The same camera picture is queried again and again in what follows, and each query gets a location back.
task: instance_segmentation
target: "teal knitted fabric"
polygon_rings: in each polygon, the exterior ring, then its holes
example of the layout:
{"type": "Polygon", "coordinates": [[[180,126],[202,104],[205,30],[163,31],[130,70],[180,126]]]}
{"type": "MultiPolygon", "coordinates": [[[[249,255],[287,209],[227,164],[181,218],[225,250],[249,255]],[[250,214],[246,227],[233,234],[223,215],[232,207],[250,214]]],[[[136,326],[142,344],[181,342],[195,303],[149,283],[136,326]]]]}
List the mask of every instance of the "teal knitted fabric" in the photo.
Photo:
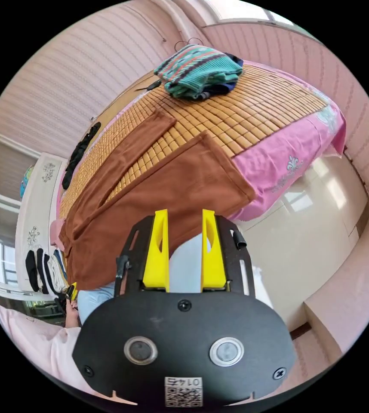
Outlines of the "teal knitted fabric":
{"type": "Polygon", "coordinates": [[[165,60],[154,74],[175,98],[197,99],[209,85],[237,82],[242,68],[224,53],[188,44],[165,60]]]}

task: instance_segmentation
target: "white cabinet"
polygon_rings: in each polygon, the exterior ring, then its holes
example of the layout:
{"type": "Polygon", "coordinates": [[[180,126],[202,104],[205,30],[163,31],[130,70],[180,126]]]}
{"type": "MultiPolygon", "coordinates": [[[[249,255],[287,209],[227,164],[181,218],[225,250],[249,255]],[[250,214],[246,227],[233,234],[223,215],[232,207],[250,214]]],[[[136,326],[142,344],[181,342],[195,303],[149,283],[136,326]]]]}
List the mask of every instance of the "white cabinet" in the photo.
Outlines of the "white cabinet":
{"type": "MultiPolygon", "coordinates": [[[[18,285],[23,291],[32,291],[25,267],[28,251],[42,248],[49,255],[54,252],[49,228],[57,218],[57,195],[66,164],[64,158],[42,153],[28,180],[15,234],[15,266],[18,285]]],[[[45,300],[49,299],[48,295],[44,296],[45,300]]]]}

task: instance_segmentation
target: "sticker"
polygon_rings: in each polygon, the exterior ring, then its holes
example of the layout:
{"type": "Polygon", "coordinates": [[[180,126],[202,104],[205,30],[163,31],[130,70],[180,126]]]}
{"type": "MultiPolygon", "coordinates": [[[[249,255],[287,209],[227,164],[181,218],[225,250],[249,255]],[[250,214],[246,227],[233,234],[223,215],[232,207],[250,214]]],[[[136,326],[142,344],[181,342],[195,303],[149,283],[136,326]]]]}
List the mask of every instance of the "sticker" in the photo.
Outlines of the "sticker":
{"type": "Polygon", "coordinates": [[[165,377],[166,407],[202,407],[201,377],[165,377]]]}

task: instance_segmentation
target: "brown trousers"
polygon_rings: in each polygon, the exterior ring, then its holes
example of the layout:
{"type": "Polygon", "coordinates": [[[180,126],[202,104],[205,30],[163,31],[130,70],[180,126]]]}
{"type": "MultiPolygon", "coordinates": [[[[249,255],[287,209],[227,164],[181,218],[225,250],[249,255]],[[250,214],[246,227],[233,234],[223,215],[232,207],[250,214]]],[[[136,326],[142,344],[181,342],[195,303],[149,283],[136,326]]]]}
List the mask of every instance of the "brown trousers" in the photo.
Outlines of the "brown trousers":
{"type": "Polygon", "coordinates": [[[202,232],[202,209],[229,216],[254,199],[252,187],[233,162],[203,132],[105,203],[128,168],[174,122],[156,112],[134,129],[71,208],[60,239],[65,247],[68,282],[77,282],[78,290],[93,290],[114,281],[116,258],[132,226],[155,211],[168,210],[169,249],[173,253],[202,232]]]}

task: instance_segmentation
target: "person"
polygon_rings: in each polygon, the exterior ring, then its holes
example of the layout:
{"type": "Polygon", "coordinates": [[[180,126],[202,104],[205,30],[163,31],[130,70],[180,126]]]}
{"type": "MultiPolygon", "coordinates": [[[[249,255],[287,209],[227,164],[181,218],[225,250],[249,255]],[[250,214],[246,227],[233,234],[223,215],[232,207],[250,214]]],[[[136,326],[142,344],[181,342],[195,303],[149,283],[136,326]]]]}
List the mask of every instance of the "person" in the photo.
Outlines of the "person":
{"type": "Polygon", "coordinates": [[[0,324],[18,350],[52,377],[97,397],[135,404],[117,397],[115,393],[110,398],[104,396],[84,380],[72,357],[80,333],[74,302],[67,300],[66,312],[65,327],[61,327],[0,306],[0,324]]]}
{"type": "MultiPolygon", "coordinates": [[[[201,236],[182,244],[169,260],[171,292],[197,292],[200,285],[201,236]]],[[[261,280],[260,270],[253,267],[255,296],[271,308],[272,303],[261,280]]],[[[124,292],[123,280],[121,293],[124,292]]],[[[81,324],[103,302],[114,294],[114,283],[95,291],[79,291],[77,303],[66,300],[65,326],[48,324],[16,310],[0,306],[0,324],[21,353],[40,369],[63,383],[86,393],[126,404],[133,402],[111,398],[94,391],[79,372],[72,352],[81,324]]]]}
{"type": "MultiPolygon", "coordinates": [[[[169,259],[169,286],[171,293],[199,293],[202,267],[202,234],[183,243],[169,259]]],[[[255,266],[253,281],[255,297],[273,308],[271,299],[262,282],[261,270],[255,266]]],[[[114,297],[115,282],[95,290],[78,292],[77,304],[81,325],[101,304],[114,297]]]]}

